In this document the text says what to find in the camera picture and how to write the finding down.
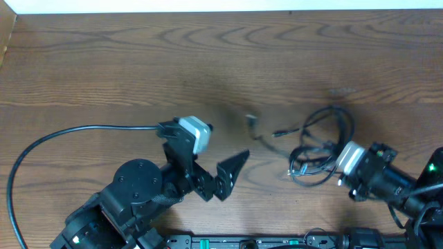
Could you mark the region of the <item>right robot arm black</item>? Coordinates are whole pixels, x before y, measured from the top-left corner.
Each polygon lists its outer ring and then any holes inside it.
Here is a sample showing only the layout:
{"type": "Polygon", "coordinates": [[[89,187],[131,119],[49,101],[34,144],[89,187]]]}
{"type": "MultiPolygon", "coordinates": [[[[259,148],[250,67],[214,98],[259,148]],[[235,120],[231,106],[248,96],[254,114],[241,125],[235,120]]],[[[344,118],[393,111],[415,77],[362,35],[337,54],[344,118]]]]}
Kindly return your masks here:
{"type": "Polygon", "coordinates": [[[399,228],[406,231],[406,248],[442,247],[442,148],[436,149],[419,178],[395,167],[397,152],[383,143],[365,149],[349,142],[336,165],[342,171],[339,185],[349,197],[382,201],[399,228]]]}

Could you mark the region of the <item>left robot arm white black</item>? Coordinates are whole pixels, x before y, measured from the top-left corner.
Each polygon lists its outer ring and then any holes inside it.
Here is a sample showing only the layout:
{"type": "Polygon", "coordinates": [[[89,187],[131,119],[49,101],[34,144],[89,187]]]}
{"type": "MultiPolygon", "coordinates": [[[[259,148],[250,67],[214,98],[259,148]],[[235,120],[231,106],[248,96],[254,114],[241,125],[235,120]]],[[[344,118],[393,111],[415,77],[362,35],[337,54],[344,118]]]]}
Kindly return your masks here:
{"type": "Polygon", "coordinates": [[[194,116],[158,124],[166,141],[163,167],[145,159],[121,165],[114,179],[65,221],[51,248],[165,248],[151,222],[184,196],[195,192],[204,201],[227,199],[250,153],[244,150],[217,164],[211,176],[197,164],[206,150],[212,126],[194,116]]]}

